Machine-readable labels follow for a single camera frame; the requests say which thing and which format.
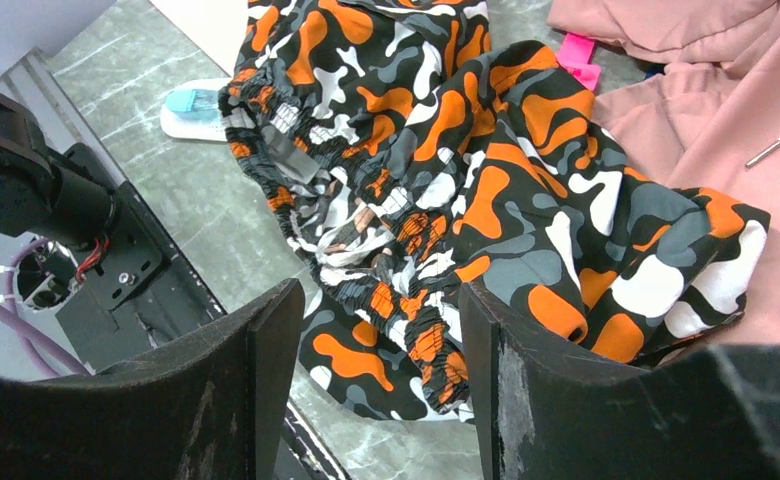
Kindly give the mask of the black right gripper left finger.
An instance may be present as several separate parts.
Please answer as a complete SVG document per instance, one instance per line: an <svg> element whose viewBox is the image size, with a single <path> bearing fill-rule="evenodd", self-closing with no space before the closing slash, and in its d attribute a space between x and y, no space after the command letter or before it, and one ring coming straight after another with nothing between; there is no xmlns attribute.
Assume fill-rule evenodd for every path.
<svg viewBox="0 0 780 480"><path fill-rule="evenodd" d="M305 293L240 309L93 376L0 378L0 479L270 479Z"/></svg>

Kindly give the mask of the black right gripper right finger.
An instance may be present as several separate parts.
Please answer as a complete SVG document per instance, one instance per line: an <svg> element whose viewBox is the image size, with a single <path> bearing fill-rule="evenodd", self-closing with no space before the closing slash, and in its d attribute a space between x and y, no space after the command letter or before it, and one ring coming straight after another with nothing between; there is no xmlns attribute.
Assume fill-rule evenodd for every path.
<svg viewBox="0 0 780 480"><path fill-rule="evenodd" d="M711 345L644 370L477 284L460 318L485 478L780 479L780 345Z"/></svg>

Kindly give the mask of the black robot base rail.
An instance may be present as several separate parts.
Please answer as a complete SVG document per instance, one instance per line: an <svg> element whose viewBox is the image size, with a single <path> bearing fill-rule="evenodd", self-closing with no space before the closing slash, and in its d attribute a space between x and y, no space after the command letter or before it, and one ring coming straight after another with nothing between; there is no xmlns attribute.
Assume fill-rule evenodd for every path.
<svg viewBox="0 0 780 480"><path fill-rule="evenodd" d="M105 154L55 150L36 118L0 93L0 234L32 236L5 267L0 321L28 349L93 376L232 312L199 277ZM343 479L346 470L289 402L270 479Z"/></svg>

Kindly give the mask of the orange camouflage shorts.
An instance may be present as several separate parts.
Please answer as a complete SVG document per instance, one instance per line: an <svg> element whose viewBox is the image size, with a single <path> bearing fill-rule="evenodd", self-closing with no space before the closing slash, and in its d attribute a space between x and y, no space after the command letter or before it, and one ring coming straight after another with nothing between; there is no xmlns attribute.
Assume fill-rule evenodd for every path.
<svg viewBox="0 0 780 480"><path fill-rule="evenodd" d="M318 285L299 359L355 414L469 422L459 292L654 366L735 322L769 215L631 168L594 94L482 1L251 1L219 98Z"/></svg>

